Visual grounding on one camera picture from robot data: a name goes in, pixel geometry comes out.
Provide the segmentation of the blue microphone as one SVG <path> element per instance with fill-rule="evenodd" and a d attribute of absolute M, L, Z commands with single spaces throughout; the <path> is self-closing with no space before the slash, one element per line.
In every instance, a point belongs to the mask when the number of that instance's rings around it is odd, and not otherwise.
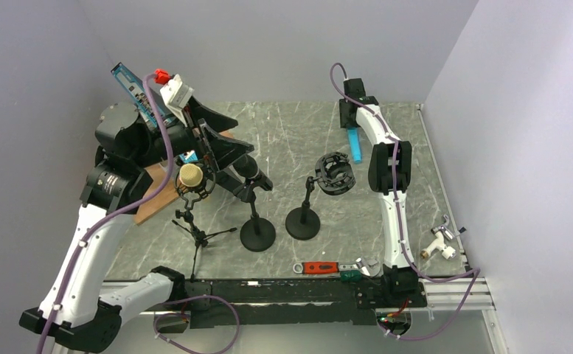
<path fill-rule="evenodd" d="M 348 128 L 347 138 L 350 144 L 350 151 L 351 151 L 351 156 L 353 158 L 353 162 L 355 164 L 362 163 L 361 145 L 359 141 L 358 129 Z"/>

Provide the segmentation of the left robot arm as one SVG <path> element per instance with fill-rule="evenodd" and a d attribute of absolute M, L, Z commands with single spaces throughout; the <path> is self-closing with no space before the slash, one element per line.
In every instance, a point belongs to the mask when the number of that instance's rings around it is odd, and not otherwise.
<path fill-rule="evenodd" d="M 101 353 L 141 312 L 157 305 L 174 310 L 189 299 L 185 276 L 165 266 L 119 291 L 101 294 L 100 289 L 134 215 L 162 191 L 147 169 L 166 162 L 166 177 L 171 177 L 176 157 L 195 151 L 214 181 L 232 164 L 248 172 L 251 162 L 246 157 L 253 146 L 224 136 L 236 126 L 236 119 L 196 100 L 172 125 L 162 118 L 148 125 L 133 103 L 115 103 L 103 110 L 95 131 L 95 165 L 80 195 L 70 248 L 44 300 L 24 310 L 18 321 L 39 335 L 39 348 L 52 338 L 70 350 Z"/>

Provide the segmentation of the gold microphone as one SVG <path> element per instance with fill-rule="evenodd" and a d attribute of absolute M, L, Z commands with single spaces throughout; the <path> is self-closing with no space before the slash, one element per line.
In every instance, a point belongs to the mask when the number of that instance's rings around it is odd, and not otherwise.
<path fill-rule="evenodd" d="M 197 164 L 184 164 L 179 169 L 178 181 L 186 188 L 198 187 L 204 181 L 204 172 Z"/>

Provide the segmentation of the black microphone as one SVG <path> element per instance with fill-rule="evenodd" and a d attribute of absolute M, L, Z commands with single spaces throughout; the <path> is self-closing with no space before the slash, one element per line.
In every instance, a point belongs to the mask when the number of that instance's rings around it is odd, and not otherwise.
<path fill-rule="evenodd" d="M 244 179 L 260 187 L 265 191 L 272 191 L 274 188 L 272 180 L 259 168 L 257 162 L 250 155 L 243 155 L 233 163 L 236 173 Z"/>

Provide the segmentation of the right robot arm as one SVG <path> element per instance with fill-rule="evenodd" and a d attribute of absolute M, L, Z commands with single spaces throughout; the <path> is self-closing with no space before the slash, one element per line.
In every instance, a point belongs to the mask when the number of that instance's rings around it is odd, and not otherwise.
<path fill-rule="evenodd" d="M 372 145 L 367 178 L 380 203 L 384 238 L 380 296 L 387 305 L 397 306 L 420 295 L 406 217 L 412 145 L 392 131 L 378 101 L 366 94 L 362 79 L 345 79 L 343 89 L 341 127 L 361 128 Z"/>

